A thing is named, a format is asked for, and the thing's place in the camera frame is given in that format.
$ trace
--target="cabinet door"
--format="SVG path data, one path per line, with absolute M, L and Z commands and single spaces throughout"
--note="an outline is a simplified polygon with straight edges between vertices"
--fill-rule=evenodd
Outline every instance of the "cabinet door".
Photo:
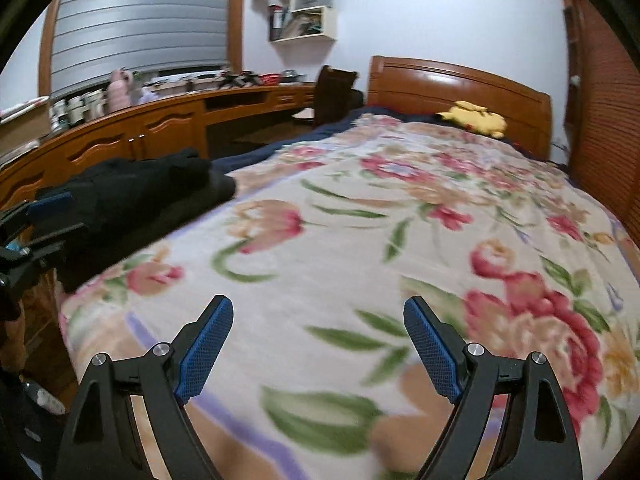
M 133 120 L 108 124 L 70 140 L 61 146 L 66 177 L 116 156 L 135 160 L 138 142 Z
M 63 164 L 58 160 L 56 150 L 50 150 L 25 165 L 16 163 L 2 172 L 0 180 L 0 210 L 11 207 L 22 200 L 33 200 L 41 187 L 55 186 L 64 182 L 60 172 Z
M 195 106 L 171 107 L 142 116 L 139 138 L 142 157 L 177 153 L 184 148 L 196 148 L 200 156 L 207 156 L 204 129 L 197 119 Z

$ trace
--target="stuffed animal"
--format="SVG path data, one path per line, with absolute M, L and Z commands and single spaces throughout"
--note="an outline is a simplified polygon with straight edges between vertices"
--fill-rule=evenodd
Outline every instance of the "stuffed animal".
M 504 117 L 466 101 L 456 101 L 455 104 L 448 112 L 441 112 L 438 115 L 444 120 L 453 121 L 472 132 L 492 136 L 494 139 L 504 137 L 504 131 L 507 128 Z

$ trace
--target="blue gripper pad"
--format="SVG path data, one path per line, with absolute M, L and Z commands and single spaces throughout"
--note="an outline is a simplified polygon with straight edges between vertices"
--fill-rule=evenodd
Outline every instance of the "blue gripper pad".
M 30 204 L 27 209 L 27 217 L 29 222 L 37 224 L 41 220 L 70 210 L 75 202 L 74 197 L 68 191 L 43 198 Z
M 223 298 L 180 362 L 175 396 L 182 405 L 201 393 L 233 321 L 231 300 Z
M 404 325 L 436 391 L 455 404 L 462 395 L 456 363 L 413 298 L 404 303 Z

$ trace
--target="black clamp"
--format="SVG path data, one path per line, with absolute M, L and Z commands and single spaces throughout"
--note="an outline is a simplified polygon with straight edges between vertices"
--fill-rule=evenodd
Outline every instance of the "black clamp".
M 81 236 L 84 224 L 52 232 L 32 240 L 19 250 L 6 245 L 28 227 L 43 218 L 53 216 L 71 207 L 71 193 L 64 193 L 35 202 L 21 202 L 4 211 L 0 217 L 0 322 L 20 317 L 20 298 L 24 291 L 38 283 L 41 274 L 55 268 L 65 258 L 66 241 Z M 0 338 L 6 336 L 4 330 Z
M 486 480 L 582 480 L 580 452 L 558 380 L 544 354 L 524 360 L 467 344 L 415 296 L 404 324 L 436 391 L 455 406 L 418 480 L 464 480 L 494 395 L 508 402 Z
M 55 478 L 152 479 L 130 400 L 139 395 L 171 478 L 222 480 L 184 405 L 201 392 L 232 323 L 231 301 L 216 296 L 171 343 L 115 362 L 96 354 L 74 399 Z

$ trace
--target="bed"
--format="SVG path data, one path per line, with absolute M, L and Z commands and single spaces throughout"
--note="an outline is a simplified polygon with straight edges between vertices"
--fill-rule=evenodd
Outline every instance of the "bed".
M 549 358 L 579 436 L 584 477 L 640 414 L 640 256 L 620 223 L 555 167 L 419 117 L 485 105 L 544 158 L 549 97 L 477 70 L 372 58 L 353 127 L 284 146 L 232 173 L 236 198 L 58 298 L 78 378 L 99 351 L 171 341 L 215 294 L 234 326 L 187 406 L 226 480 L 414 478 L 450 413 L 401 323 L 419 294 L 495 354 Z M 143 401 L 136 420 L 167 478 Z M 496 397 L 469 478 L 504 413 Z

